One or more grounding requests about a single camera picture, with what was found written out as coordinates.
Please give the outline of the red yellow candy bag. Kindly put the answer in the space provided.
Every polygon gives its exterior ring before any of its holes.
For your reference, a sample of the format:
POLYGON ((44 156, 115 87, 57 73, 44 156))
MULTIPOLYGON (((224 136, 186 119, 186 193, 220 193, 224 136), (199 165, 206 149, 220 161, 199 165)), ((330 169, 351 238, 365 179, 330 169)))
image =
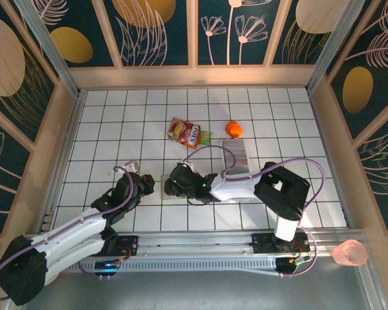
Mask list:
POLYGON ((167 131, 167 137, 187 148, 196 149, 200 143, 200 131, 200 125, 173 118, 167 131))

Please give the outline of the orange crumpled ball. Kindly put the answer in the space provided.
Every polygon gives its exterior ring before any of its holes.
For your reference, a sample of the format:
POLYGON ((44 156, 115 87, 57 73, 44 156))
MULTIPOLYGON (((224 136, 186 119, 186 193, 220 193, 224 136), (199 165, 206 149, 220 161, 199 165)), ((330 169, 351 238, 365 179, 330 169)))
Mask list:
POLYGON ((240 138, 243 135, 243 129, 236 121, 229 121, 225 126, 225 132, 231 138, 240 138))

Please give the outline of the pink plastic cup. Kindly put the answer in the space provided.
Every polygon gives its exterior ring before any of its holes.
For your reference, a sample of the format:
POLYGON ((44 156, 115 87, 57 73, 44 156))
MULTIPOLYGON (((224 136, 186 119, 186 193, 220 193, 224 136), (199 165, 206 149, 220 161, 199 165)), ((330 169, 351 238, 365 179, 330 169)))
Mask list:
POLYGON ((361 266, 369 259, 364 244, 357 240, 346 240, 332 251, 332 258, 339 265, 361 266))

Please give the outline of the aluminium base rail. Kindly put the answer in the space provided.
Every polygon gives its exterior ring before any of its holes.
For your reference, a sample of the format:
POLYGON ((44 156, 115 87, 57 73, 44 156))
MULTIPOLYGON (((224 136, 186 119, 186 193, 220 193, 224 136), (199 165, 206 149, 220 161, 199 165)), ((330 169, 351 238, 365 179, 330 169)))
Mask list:
MULTIPOLYGON (((137 258, 238 257, 253 254, 252 235, 273 230, 137 232, 137 258)), ((361 229, 309 229, 310 246, 314 240, 320 256, 330 256, 346 240, 368 242, 361 229)))

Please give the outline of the aluminium side rail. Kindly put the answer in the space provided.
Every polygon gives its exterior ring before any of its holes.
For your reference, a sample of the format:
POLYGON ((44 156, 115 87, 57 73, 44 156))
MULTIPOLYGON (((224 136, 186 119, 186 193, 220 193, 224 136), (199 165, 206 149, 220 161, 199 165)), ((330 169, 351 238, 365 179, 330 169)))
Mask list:
POLYGON ((87 91, 79 90, 78 97, 72 102, 67 122, 63 129, 62 141, 57 149, 57 160, 51 174, 51 179, 48 183, 48 188, 42 203, 43 212, 38 220, 36 231, 39 233, 50 231, 54 221, 54 212, 58 207, 63 180, 69 163, 70 152, 74 143, 74 134, 78 128, 81 110, 87 91))

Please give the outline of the aluminium frame post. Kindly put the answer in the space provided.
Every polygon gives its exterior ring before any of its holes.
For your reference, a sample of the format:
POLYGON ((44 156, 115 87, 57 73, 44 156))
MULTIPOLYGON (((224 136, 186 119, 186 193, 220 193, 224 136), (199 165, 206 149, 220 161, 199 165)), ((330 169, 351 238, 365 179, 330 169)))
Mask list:
POLYGON ((69 11, 67 0, 12 0, 74 99, 78 86, 52 39, 48 26, 56 26, 69 11))
POLYGON ((348 33, 353 27, 353 24, 361 14, 365 3, 368 1, 372 0, 349 0, 349 2, 344 7, 343 13, 339 17, 336 26, 329 35, 329 38, 327 39, 327 42, 314 65, 314 69, 305 87, 309 96, 311 96, 318 87, 320 81, 325 75, 326 70, 332 63, 334 56, 338 53, 338 50, 343 45, 345 38, 348 36, 348 33))

